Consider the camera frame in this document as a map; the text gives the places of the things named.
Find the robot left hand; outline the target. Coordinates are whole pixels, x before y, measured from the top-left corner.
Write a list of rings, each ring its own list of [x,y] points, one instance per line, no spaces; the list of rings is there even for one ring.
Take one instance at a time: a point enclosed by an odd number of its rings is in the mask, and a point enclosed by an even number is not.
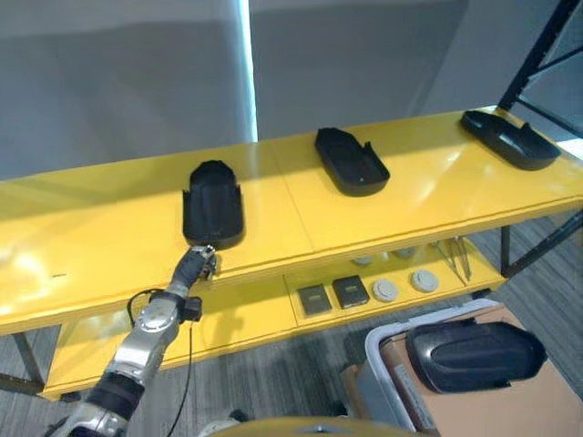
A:
[[[209,279],[219,269],[219,257],[211,245],[191,246],[172,274],[169,287],[186,293],[200,279]]]

